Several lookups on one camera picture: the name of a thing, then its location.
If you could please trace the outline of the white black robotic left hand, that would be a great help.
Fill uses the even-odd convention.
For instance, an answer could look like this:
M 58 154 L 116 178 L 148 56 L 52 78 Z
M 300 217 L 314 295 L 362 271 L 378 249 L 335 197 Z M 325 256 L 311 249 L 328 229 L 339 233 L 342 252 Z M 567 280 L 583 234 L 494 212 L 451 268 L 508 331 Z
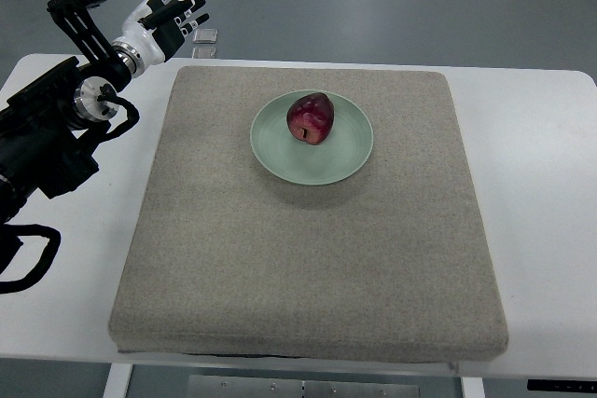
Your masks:
M 123 22 L 112 47 L 132 60 L 132 73 L 170 60 L 200 25 L 206 0 L 144 0 Z

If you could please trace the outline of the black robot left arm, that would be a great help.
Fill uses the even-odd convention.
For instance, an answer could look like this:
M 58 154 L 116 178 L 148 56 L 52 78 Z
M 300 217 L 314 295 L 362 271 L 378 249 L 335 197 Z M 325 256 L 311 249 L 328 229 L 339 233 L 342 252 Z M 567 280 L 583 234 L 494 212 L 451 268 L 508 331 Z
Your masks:
M 87 63 L 76 57 L 58 63 L 9 97 L 1 112 L 1 267 L 10 265 L 23 238 L 47 241 L 26 275 L 2 281 L 4 295 L 38 283 L 62 239 L 52 227 L 13 225 L 11 219 L 36 190 L 52 199 L 77 189 L 99 170 L 92 156 L 97 146 L 139 120 L 136 107 L 119 97 L 132 81 L 135 61 L 108 42 L 89 13 L 104 1 L 49 1 L 50 16 Z

